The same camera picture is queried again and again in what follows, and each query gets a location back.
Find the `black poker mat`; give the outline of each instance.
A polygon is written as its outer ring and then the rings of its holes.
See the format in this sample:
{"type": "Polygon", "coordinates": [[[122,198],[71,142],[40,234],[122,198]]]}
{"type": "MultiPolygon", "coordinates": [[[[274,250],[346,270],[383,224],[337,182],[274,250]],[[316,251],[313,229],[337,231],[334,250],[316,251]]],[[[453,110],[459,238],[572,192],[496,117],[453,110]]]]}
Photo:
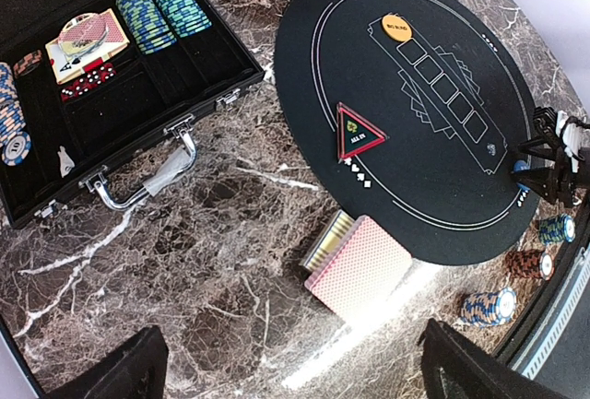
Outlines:
{"type": "Polygon", "coordinates": [[[517,146],[531,137],[534,102],[510,54],[457,1],[293,0],[275,73],[291,132],[325,188],[415,257],[479,263],[526,230],[538,197],[525,197],[510,171],[530,164],[517,146]],[[384,33],[388,14],[413,30],[404,47],[384,33]],[[338,162],[340,101],[389,139],[338,162]]]}

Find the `marble surface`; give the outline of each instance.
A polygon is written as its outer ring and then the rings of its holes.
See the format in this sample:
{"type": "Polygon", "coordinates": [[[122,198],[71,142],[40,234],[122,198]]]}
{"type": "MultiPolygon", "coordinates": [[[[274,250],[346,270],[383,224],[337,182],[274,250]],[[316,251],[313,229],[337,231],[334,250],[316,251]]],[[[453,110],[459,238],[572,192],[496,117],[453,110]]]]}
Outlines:
{"type": "MultiPolygon", "coordinates": [[[[415,262],[389,310],[354,331],[313,298],[298,262],[336,203],[306,166],[277,102],[274,39],[289,0],[211,1],[265,81],[234,111],[196,125],[196,167],[143,205],[113,213],[83,194],[23,230],[5,217],[0,312],[48,391],[157,324],[171,351],[170,399],[421,397],[416,342],[426,320],[453,323],[458,293],[516,282],[501,257],[458,268],[415,262]]],[[[459,1],[500,37],[537,105],[582,114],[511,0],[459,1]]],[[[139,155],[111,176],[113,192],[137,186],[175,148],[169,141],[139,155]]],[[[542,205],[539,215],[556,210],[542,205]]],[[[521,311],[537,283],[518,284],[521,311]]],[[[507,327],[459,329],[491,351],[507,327]]]]}

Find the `red triangle button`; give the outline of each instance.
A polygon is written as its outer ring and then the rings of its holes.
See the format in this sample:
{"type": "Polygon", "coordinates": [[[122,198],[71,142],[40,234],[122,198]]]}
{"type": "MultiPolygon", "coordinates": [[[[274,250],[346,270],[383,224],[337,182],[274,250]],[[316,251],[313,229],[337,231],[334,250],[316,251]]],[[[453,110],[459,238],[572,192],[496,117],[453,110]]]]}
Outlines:
{"type": "Polygon", "coordinates": [[[369,123],[347,105],[339,102],[338,116],[338,158],[354,157],[383,143],[388,136],[375,124],[369,123]]]}

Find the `yellow button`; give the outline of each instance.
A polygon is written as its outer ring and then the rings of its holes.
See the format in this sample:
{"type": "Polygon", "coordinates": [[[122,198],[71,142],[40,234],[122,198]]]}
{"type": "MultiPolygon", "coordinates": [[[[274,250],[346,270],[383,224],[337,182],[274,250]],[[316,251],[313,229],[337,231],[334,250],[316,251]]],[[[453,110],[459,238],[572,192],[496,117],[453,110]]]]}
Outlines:
{"type": "Polygon", "coordinates": [[[396,41],[404,42],[412,38],[412,28],[400,17],[386,15],[381,24],[385,33],[396,41]]]}

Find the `case handle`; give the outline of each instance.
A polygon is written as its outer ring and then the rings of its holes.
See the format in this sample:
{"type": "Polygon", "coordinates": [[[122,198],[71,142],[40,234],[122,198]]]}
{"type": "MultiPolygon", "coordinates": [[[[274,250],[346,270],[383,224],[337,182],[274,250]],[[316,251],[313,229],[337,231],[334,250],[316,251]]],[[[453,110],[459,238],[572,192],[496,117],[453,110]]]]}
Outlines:
{"type": "MultiPolygon", "coordinates": [[[[192,119],[193,118],[191,115],[190,118],[183,120],[180,123],[174,125],[173,127],[164,130],[165,135],[168,133],[173,133],[177,139],[181,139],[183,141],[184,148],[186,149],[189,155],[188,161],[186,161],[186,163],[183,164],[176,171],[174,178],[191,169],[196,163],[196,145],[195,141],[193,140],[190,134],[193,128],[188,124],[188,122],[190,122],[192,119]]],[[[115,201],[111,196],[109,189],[107,188],[108,182],[107,179],[104,177],[104,171],[106,171],[106,168],[103,168],[101,172],[83,182],[80,182],[79,184],[86,185],[86,187],[88,187],[91,193],[96,192],[97,194],[99,194],[99,197],[102,200],[102,202],[111,210],[125,211],[150,195],[146,186],[142,185],[141,189],[129,196],[126,200],[122,202],[115,201]]]]}

